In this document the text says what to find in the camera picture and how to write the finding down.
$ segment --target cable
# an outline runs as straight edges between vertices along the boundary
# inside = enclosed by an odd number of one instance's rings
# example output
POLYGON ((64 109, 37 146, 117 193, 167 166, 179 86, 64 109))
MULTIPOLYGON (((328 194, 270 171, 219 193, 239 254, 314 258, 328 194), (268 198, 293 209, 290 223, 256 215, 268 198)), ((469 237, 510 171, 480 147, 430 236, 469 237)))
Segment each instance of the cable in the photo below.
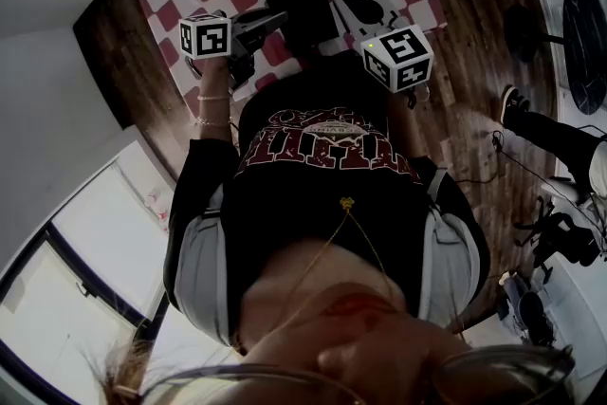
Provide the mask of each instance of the cable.
MULTIPOLYGON (((575 204, 573 201, 571 201, 567 196, 565 196, 563 193, 561 193, 557 188, 554 187, 554 185, 552 185, 551 183, 549 183, 546 179, 544 179, 541 175, 537 174, 536 172, 532 171, 531 169, 529 169, 528 167, 526 167, 522 162, 519 162, 517 159, 515 159, 513 156, 511 156, 510 154, 507 154, 506 152, 504 152, 504 133, 500 130, 494 130, 493 133, 491 134, 491 144, 493 145, 493 149, 495 149, 495 152, 499 154, 502 154, 504 156, 506 156, 507 158, 509 158, 512 162, 514 162, 515 164, 518 164, 519 166, 521 166, 523 169, 525 169, 526 171, 528 171, 529 173, 533 174, 534 176, 536 176, 541 182, 543 182, 544 184, 547 184, 548 186, 550 186, 550 188, 552 188, 552 190, 558 194, 562 199, 564 199, 565 201, 567 201, 576 211, 579 212, 579 214, 581 214, 584 218, 586 218, 591 225, 593 225, 597 231, 598 234, 601 236, 602 240, 605 240, 605 235, 607 234, 607 228, 605 226, 605 221, 603 220, 603 218, 600 216, 600 211, 598 210, 598 206, 597 203, 594 199, 594 197, 591 197, 591 200, 593 202, 593 205, 595 207, 595 212, 597 213, 598 216, 598 220, 601 223, 601 226, 603 227, 603 229, 601 229, 597 223, 595 223, 592 219, 590 219, 590 217, 583 212, 577 204, 575 204)), ((497 174, 499 174, 499 158, 498 158, 498 172, 494 175, 494 177, 492 177, 489 181, 478 181, 479 184, 488 184, 489 182, 491 182, 493 179, 495 179, 495 177, 497 176, 497 174)), ((605 248, 603 246, 603 242, 597 242, 599 249, 601 250, 601 252, 605 251, 605 248)))
MULTIPOLYGON (((499 130, 494 130, 493 133, 491 134, 491 143, 493 144, 493 149, 495 150, 495 152, 498 153, 498 155, 500 152, 502 152, 503 140, 504 140, 504 134, 502 134, 502 132, 500 132, 499 130), (495 134, 500 134, 502 136, 502 140, 499 140, 499 138, 495 134)), ((495 171, 495 174, 492 175, 489 179, 487 179, 485 181, 477 180, 477 179, 460 179, 455 182, 457 184, 463 184, 465 182, 472 183, 472 184, 490 184, 498 177, 498 175, 500 175, 500 158, 499 158, 499 156, 497 157, 497 170, 495 171)))

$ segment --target chair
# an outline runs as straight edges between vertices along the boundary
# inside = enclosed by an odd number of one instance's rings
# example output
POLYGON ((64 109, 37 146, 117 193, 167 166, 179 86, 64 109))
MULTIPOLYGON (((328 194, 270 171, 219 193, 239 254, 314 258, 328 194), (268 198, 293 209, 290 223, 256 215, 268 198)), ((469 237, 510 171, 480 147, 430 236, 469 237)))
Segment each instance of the chair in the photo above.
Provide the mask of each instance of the chair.
POLYGON ((535 260, 533 267, 540 267, 544 272, 543 282, 550 280, 552 268, 546 268, 545 261, 554 253, 563 255, 572 264, 580 264, 583 267, 592 265, 599 255, 595 236, 590 229, 580 228, 573 223, 571 216, 563 212, 554 211, 554 205, 548 203, 544 213, 543 198, 540 201, 540 214, 535 223, 523 225, 516 223, 515 228, 519 230, 531 230, 527 237, 520 242, 515 240, 517 247, 523 247, 527 243, 538 242, 533 248, 535 260))

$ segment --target eyeglasses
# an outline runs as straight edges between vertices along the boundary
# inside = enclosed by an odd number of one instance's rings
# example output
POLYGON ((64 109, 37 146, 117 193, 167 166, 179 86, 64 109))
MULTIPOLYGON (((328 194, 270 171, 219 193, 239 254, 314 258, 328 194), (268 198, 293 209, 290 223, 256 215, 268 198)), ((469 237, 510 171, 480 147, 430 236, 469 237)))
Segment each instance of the eyeglasses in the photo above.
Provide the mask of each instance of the eyeglasses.
POLYGON ((260 364, 215 366, 181 373, 150 389, 141 403, 364 405, 357 394, 322 375, 260 364))
MULTIPOLYGON (((563 402, 574 368, 570 350, 490 346, 445 361, 432 375, 426 403, 441 405, 543 405, 563 402)), ((335 380, 275 366, 242 364, 180 373, 162 380, 142 405, 319 404, 365 405, 335 380)))

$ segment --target white device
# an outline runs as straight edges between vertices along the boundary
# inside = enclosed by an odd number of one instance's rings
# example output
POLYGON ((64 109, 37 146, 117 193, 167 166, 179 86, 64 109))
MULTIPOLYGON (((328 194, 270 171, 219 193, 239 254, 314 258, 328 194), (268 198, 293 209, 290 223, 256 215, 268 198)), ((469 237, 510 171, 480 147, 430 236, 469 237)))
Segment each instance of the white device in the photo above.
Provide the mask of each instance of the white device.
POLYGON ((200 14, 179 21, 181 52, 193 60, 231 55, 231 19, 200 14))
POLYGON ((418 25, 360 43, 364 68, 393 93, 426 82, 434 52, 418 25))

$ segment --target blonde hair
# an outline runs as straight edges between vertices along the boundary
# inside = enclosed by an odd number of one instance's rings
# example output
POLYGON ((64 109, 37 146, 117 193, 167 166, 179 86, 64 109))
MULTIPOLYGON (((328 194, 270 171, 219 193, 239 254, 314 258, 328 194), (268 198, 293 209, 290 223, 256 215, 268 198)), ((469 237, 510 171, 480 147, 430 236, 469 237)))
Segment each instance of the blonde hair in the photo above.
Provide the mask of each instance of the blonde hair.
POLYGON ((107 405, 139 405, 139 389, 152 353, 153 345, 148 341, 135 343, 127 356, 118 361, 110 356, 103 370, 94 372, 101 386, 107 405))

